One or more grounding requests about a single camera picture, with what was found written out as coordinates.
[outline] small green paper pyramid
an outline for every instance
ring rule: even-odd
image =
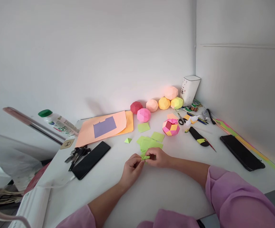
[[[132,139],[127,138],[127,139],[125,140],[125,143],[130,143],[130,142],[131,142],[131,140],[132,140]]]

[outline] pink shirt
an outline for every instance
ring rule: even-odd
[[[206,196],[220,220],[221,228],[275,228],[275,206],[257,188],[238,174],[211,166]],[[88,205],[65,218],[57,228],[96,228]],[[153,222],[143,221],[137,228],[199,228],[190,216],[160,209]]]

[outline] green bottle cap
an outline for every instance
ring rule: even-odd
[[[46,109],[46,110],[43,110],[40,113],[38,113],[38,115],[41,116],[41,117],[47,117],[52,113],[53,112],[50,109]]]

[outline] pink sleeve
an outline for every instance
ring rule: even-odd
[[[95,218],[88,205],[65,218],[56,228],[96,228]]]
[[[210,166],[206,196],[222,227],[275,227],[275,206],[238,174]]]

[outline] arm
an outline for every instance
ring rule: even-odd
[[[210,165],[196,161],[171,157],[160,148],[149,148],[146,156],[150,156],[151,159],[155,158],[155,160],[146,160],[149,165],[178,170],[190,176],[203,188],[205,188],[208,168]]]
[[[119,199],[139,177],[144,162],[139,155],[133,154],[126,161],[116,185],[65,218],[56,228],[102,228]]]
[[[221,227],[275,227],[275,206],[238,174],[200,162],[173,158],[160,148],[150,148],[146,155],[151,158],[146,160],[149,165],[176,169],[205,187]]]

